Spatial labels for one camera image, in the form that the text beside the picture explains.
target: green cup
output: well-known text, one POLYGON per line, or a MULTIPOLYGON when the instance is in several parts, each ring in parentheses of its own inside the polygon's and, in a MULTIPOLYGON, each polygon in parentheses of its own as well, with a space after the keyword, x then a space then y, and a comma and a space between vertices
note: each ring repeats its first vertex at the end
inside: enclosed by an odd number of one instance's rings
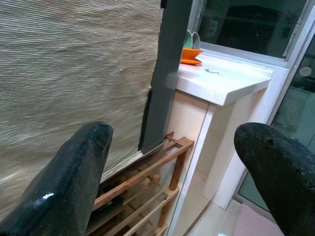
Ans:
POLYGON ((192 48, 192 34, 189 30, 186 31, 184 48, 192 48))

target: tile floor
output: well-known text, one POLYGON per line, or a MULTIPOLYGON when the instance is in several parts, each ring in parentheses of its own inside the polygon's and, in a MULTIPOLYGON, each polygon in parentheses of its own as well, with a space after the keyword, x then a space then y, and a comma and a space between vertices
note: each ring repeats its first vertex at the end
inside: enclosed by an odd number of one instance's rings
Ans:
MULTIPOLYGON (((182 236, 209 202, 202 195, 206 178, 198 172, 193 175, 173 236, 182 236)), ((236 201, 232 201, 227 210, 210 205, 188 236, 231 236, 240 206, 236 201)))
POLYGON ((231 236, 241 204, 233 200, 227 210, 212 204, 188 236, 231 236))

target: glass pane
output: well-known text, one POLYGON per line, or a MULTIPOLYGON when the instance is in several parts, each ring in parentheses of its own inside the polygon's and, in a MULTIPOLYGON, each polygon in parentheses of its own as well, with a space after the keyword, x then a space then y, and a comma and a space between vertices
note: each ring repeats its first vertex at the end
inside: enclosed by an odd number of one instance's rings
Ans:
POLYGON ((307 0, 205 0, 201 41, 281 58, 307 0))
MULTIPOLYGON (((315 39, 294 75, 291 85, 278 109, 272 126, 297 138, 315 153, 315 39)), ((261 208, 268 210, 250 174, 238 192, 261 208)))
POLYGON ((238 194, 256 204, 257 206, 263 208, 264 210, 269 211, 267 205, 265 204, 255 186, 252 176, 249 173, 246 175, 238 194))

